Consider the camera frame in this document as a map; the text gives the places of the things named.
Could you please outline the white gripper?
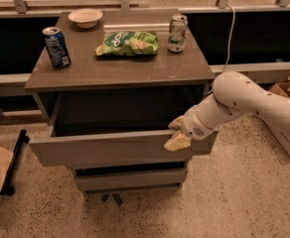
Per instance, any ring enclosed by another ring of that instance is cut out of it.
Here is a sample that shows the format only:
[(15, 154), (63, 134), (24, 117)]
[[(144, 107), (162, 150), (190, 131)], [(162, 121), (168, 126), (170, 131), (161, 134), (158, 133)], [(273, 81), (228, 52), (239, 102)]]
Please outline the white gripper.
[(192, 139), (201, 141), (211, 135), (218, 125), (230, 122), (242, 114), (243, 111), (219, 103), (211, 94), (168, 125), (171, 130), (182, 131), (177, 131), (164, 148), (171, 152), (188, 148)]

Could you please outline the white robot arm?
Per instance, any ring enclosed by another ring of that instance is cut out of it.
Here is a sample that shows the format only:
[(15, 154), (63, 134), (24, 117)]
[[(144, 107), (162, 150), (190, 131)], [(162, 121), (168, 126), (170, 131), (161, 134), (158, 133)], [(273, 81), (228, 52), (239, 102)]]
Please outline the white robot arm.
[(177, 151), (209, 136), (218, 125), (234, 120), (245, 112), (253, 113), (270, 126), (290, 137), (290, 98), (264, 90), (236, 71), (216, 77), (213, 92), (184, 115), (169, 124), (174, 130), (164, 148)]

